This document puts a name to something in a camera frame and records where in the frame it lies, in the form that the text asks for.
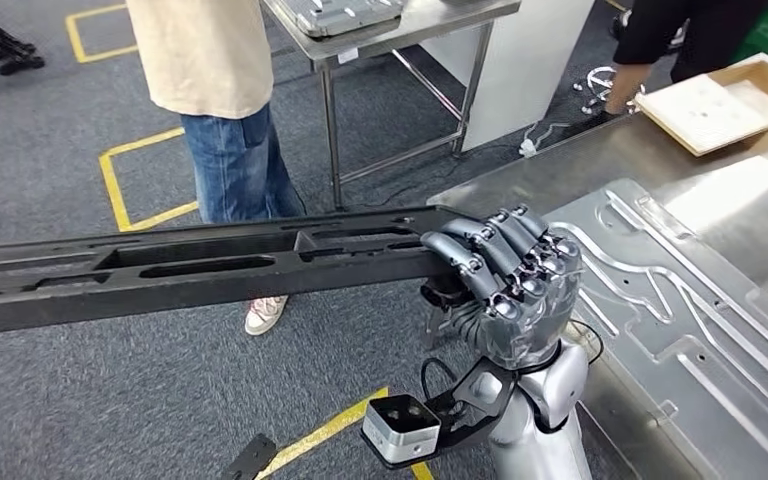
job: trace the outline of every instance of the gray carpet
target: gray carpet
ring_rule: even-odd
[[[37,43],[48,61],[42,70],[0,77],[0,241],[115,231],[98,155],[179,125],[148,100],[136,54],[75,61],[63,18],[105,3],[0,2],[0,23]],[[614,14],[602,2],[594,6],[546,123],[584,118],[578,112],[583,100],[569,85],[610,61],[607,22]],[[323,212],[330,189],[318,81],[287,35],[267,24],[282,149],[309,210]],[[90,54],[133,40],[124,12],[82,19],[79,27]],[[462,96],[424,52],[407,54],[445,92]],[[653,82],[665,78],[661,68]],[[392,58],[340,69],[336,90],[346,171],[454,126]],[[514,160],[521,140],[513,134],[461,160],[445,149],[430,152],[349,185],[347,203],[423,203]],[[114,159],[132,220],[194,199],[188,162],[180,138]],[[197,222],[193,213],[165,225]],[[419,393],[425,354],[417,333],[427,309],[417,286],[300,295],[274,331],[256,339],[242,334],[239,305],[0,334],[0,479],[215,478],[257,432],[287,445],[380,387]],[[461,372],[473,360],[454,342],[437,354]],[[610,477],[591,448],[597,477]],[[432,461],[430,468],[444,479],[492,472],[484,447]],[[274,477],[385,473],[357,430],[348,429]],[[411,478],[407,471],[389,475]]]

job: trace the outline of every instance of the wire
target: wire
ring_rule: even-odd
[[[593,365],[593,362],[595,362],[596,360],[599,360],[599,357],[601,357],[602,353],[605,352],[605,341],[602,340],[602,335],[599,335],[599,332],[597,332],[596,329],[594,329],[589,324],[582,322],[581,320],[576,320],[574,318],[571,318],[570,322],[578,324],[578,325],[581,325],[582,327],[590,330],[591,332],[593,332],[593,335],[596,335],[596,338],[599,339],[599,351],[596,352],[596,356],[595,357],[593,357],[593,358],[591,358],[590,360],[587,361],[588,365]]]
[[[429,357],[426,358],[424,362],[422,362],[422,367],[419,369],[419,383],[422,384],[422,394],[425,395],[425,400],[431,400],[431,394],[428,393],[428,383],[426,375],[428,374],[428,366],[434,364],[440,367],[441,370],[443,370],[443,373],[446,374],[447,377],[449,377],[449,380],[452,383],[455,383],[458,381],[458,377],[455,375],[455,372],[452,371],[451,368],[449,368],[448,365],[443,362],[443,360],[440,360],[437,357]]]
[[[540,150],[540,143],[543,142],[543,140],[546,140],[547,138],[549,138],[549,135],[552,134],[552,130],[554,128],[556,128],[556,127],[557,128],[567,128],[567,127],[569,127],[569,123],[552,123],[552,124],[550,124],[549,125],[549,129],[546,130],[546,133],[544,133],[543,135],[540,135],[539,137],[537,137],[537,140],[534,142],[534,148],[536,150]]]
[[[528,140],[528,136],[531,135],[532,132],[534,132],[534,130],[537,130],[537,127],[539,126],[540,126],[540,120],[537,120],[536,122],[529,125],[528,130],[526,130],[525,133],[523,134],[523,138],[525,140]]]
[[[502,144],[502,145],[485,145],[483,147],[478,147],[478,148],[470,150],[469,152],[467,152],[467,155],[472,156],[475,153],[482,152],[484,150],[489,150],[489,149],[492,149],[492,148],[519,148],[519,145],[507,145],[507,144]],[[421,186],[427,184],[431,180],[443,180],[443,179],[449,178],[450,176],[452,176],[452,174],[455,173],[455,171],[458,168],[460,168],[465,163],[467,163],[467,162],[464,161],[464,160],[457,160],[457,159],[455,159],[455,165],[452,166],[452,168],[450,168],[449,171],[447,171],[443,175],[437,175],[437,176],[431,177],[428,180],[425,180],[425,181],[422,181],[422,182],[412,183],[412,184],[410,184],[410,185],[408,185],[406,187],[400,188],[399,190],[396,190],[395,192],[390,194],[390,196],[387,197],[386,199],[384,199],[383,202],[379,202],[379,203],[364,203],[364,204],[361,204],[361,206],[368,207],[368,208],[383,207],[384,205],[387,205],[388,203],[393,201],[393,199],[398,197],[399,195],[401,195],[401,194],[403,194],[403,193],[405,193],[407,191],[413,190],[413,189],[415,189],[417,187],[421,187]]]

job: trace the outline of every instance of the beige shirt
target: beige shirt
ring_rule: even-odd
[[[243,118],[272,95],[258,0],[127,0],[151,99],[189,115]]]

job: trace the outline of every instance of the person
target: person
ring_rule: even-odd
[[[601,112],[568,127],[577,135],[623,115],[670,41],[689,20],[684,44],[670,72],[673,82],[730,65],[768,0],[636,0],[614,52],[616,74]]]
[[[257,0],[127,0],[152,101],[180,114],[205,223],[304,215],[281,157],[269,101],[271,50]],[[260,335],[287,297],[249,304]]]

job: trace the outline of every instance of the white sneaker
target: white sneaker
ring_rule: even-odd
[[[246,313],[246,333],[249,335],[263,335],[272,328],[281,314],[284,313],[284,305],[287,304],[287,296],[266,297],[252,300],[249,311]]]

